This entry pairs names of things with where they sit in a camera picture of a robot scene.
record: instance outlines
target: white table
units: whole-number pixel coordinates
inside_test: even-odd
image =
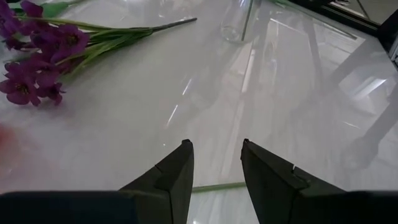
[[[345,190],[398,189],[397,72],[377,39],[264,1],[254,41],[231,44],[220,35],[229,2],[97,0],[69,10],[115,27],[198,20],[99,61],[59,107],[0,95],[0,123],[29,138],[0,191],[115,190],[186,138],[194,186],[243,181],[249,138]]]

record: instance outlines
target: clear glass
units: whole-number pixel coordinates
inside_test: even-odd
[[[221,35],[232,42],[250,41],[260,5],[261,0],[231,0],[221,22]]]

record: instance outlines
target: glossy tabletop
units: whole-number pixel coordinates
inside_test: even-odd
[[[220,34],[230,1],[71,8],[64,17],[113,27],[198,20],[102,58],[58,107],[1,95],[0,123],[23,141],[2,152],[0,191],[115,190],[187,138],[194,186],[244,181],[249,138],[345,190],[398,189],[397,71],[378,40],[264,1],[254,39],[232,44]]]

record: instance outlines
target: black metal frame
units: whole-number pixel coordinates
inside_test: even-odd
[[[369,19],[351,14],[329,2],[334,0],[289,0],[299,6],[327,16],[344,25],[360,30],[369,35],[375,36],[386,51],[390,51],[398,33],[398,10],[395,11],[383,24],[378,24]]]

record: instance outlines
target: flower bouquet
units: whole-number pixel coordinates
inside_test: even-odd
[[[83,22],[43,17],[44,9],[21,2],[23,16],[0,0],[0,35],[9,50],[23,57],[5,64],[6,80],[0,91],[17,105],[38,106],[49,98],[62,101],[62,83],[74,78],[98,56],[130,46],[155,32],[195,21],[196,18],[158,27],[110,28]]]

